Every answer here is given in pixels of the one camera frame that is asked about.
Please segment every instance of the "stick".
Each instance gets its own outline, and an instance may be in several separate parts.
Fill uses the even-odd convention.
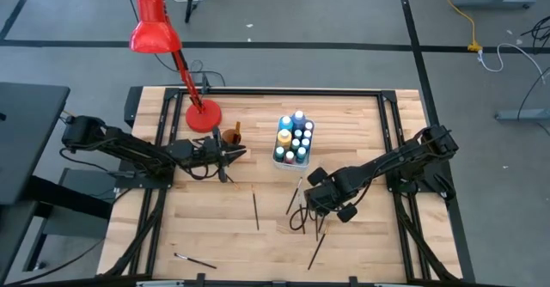
[[[233,134],[233,144],[236,144],[239,141],[239,136],[241,135],[241,122],[237,122],[235,126],[235,133]]]
[[[298,194],[298,190],[300,189],[301,184],[302,184],[302,176],[300,176],[300,180],[298,181],[298,186],[296,186],[296,190],[294,190],[294,194],[292,195],[292,200],[290,201],[289,208],[286,209],[286,215],[289,215],[290,208],[292,207],[292,203],[294,203],[294,199]]]
[[[302,233],[303,234],[306,234],[306,221],[303,219],[303,212],[302,212],[302,204],[300,204],[300,219],[302,219],[302,221],[300,223],[302,223]]]
[[[178,254],[178,253],[174,253],[174,256],[176,256],[178,258],[182,258],[183,260],[189,260],[191,262],[194,262],[194,263],[197,263],[197,264],[200,264],[200,265],[203,265],[203,266],[211,267],[212,269],[217,269],[215,266],[209,265],[209,264],[207,264],[205,262],[202,262],[202,261],[195,260],[195,259],[190,258],[190,257],[186,257],[186,256]]]
[[[325,233],[323,233],[323,236],[321,237],[321,240],[319,241],[319,244],[317,244],[317,248],[315,249],[315,253],[313,253],[313,258],[309,262],[308,271],[309,271],[309,269],[311,269],[311,265],[313,265],[313,261],[315,260],[315,257],[317,257],[317,253],[319,252],[319,248],[321,248],[321,244],[325,240],[325,236],[327,235],[327,232],[328,232],[328,223],[327,223],[327,228],[325,229]]]
[[[315,241],[319,241],[319,227],[317,227],[317,212],[315,212]]]
[[[323,227],[323,223],[325,222],[325,217],[326,216],[321,217],[321,224],[319,225],[319,228],[317,229],[317,232],[321,232],[321,228]]]
[[[256,216],[256,229],[260,231],[260,223],[258,222],[258,208],[256,207],[256,194],[254,193],[254,184],[250,184],[252,189],[252,200],[254,201],[254,215]]]

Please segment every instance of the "desk leg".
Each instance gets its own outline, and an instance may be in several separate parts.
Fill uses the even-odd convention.
[[[95,217],[109,219],[111,216],[111,204],[108,202],[54,184],[38,176],[31,176],[26,194],[36,201],[61,206]]]

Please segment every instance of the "lamp arm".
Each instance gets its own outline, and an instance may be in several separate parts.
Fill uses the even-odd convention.
[[[199,112],[202,113],[205,110],[205,106],[203,106],[203,103],[199,97],[199,92],[195,87],[195,83],[191,78],[191,74],[189,74],[189,69],[187,68],[187,63],[185,58],[183,57],[183,53],[181,52],[181,50],[179,50],[177,52],[174,52],[173,54],[175,63],[178,66],[178,70],[180,71],[181,80],[183,80],[183,83],[187,87],[191,102],[199,110]]]

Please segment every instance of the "red lamp base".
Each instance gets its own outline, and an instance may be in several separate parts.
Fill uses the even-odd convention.
[[[211,100],[202,100],[205,111],[199,113],[195,106],[190,106],[186,112],[186,122],[193,131],[210,132],[222,122],[222,109]]]

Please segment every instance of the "black table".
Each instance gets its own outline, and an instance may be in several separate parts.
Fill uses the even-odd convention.
[[[0,284],[33,216],[53,205],[108,219],[111,205],[33,172],[69,95],[62,86],[0,82]]]

